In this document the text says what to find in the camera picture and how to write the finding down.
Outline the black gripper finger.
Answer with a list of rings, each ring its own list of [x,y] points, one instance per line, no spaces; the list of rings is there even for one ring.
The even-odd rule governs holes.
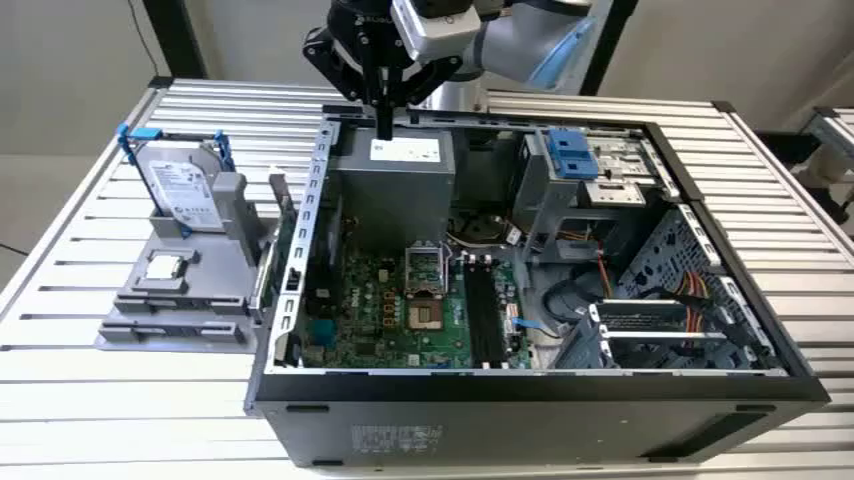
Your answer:
[[[327,81],[350,99],[374,108],[376,138],[386,139],[386,95],[380,67],[375,62],[375,42],[363,29],[356,30],[355,47],[360,71],[343,59],[328,28],[314,28],[303,43],[303,55]]]
[[[450,56],[430,61],[407,78],[403,69],[390,68],[384,96],[384,139],[392,139],[395,109],[423,102],[462,66],[462,58]]]

